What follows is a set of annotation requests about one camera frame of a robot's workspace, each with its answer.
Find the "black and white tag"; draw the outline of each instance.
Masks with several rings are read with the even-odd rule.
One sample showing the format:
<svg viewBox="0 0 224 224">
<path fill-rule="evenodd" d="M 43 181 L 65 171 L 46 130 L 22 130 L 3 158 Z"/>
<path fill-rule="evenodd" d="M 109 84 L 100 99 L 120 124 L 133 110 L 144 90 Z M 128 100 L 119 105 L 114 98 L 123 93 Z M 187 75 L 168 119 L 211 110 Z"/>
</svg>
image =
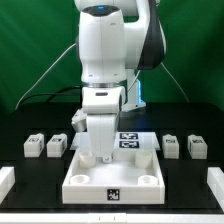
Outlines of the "black and white tag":
<svg viewBox="0 0 224 224">
<path fill-rule="evenodd" d="M 120 190 L 119 189 L 107 189 L 107 200 L 108 201 L 119 201 Z"/>
<path fill-rule="evenodd" d="M 138 139 L 138 133 L 120 133 L 120 139 L 135 140 Z"/>
<path fill-rule="evenodd" d="M 120 141 L 119 147 L 120 148 L 139 149 L 139 142 L 138 141 Z"/>
</svg>

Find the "white square block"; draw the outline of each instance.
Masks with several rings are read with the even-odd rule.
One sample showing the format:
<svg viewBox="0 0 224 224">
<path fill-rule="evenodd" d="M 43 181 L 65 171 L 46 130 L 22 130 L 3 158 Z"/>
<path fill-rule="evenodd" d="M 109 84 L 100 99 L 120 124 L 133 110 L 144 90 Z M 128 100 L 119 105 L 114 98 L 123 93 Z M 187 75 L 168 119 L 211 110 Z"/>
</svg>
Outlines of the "white square block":
<svg viewBox="0 0 224 224">
<path fill-rule="evenodd" d="M 0 204 L 15 183 L 14 167 L 2 167 L 0 170 Z"/>
<path fill-rule="evenodd" d="M 61 157 L 67 148 L 67 135 L 54 135 L 47 143 L 47 157 Z"/>
<path fill-rule="evenodd" d="M 208 146 L 201 136 L 188 136 L 187 148 L 192 159 L 207 159 Z"/>
<path fill-rule="evenodd" d="M 163 154 L 165 159 L 178 159 L 179 158 L 179 143 L 176 136 L 165 135 L 163 136 Z"/>
<path fill-rule="evenodd" d="M 39 157 L 44 148 L 44 135 L 30 135 L 24 143 L 25 157 Z"/>
</svg>

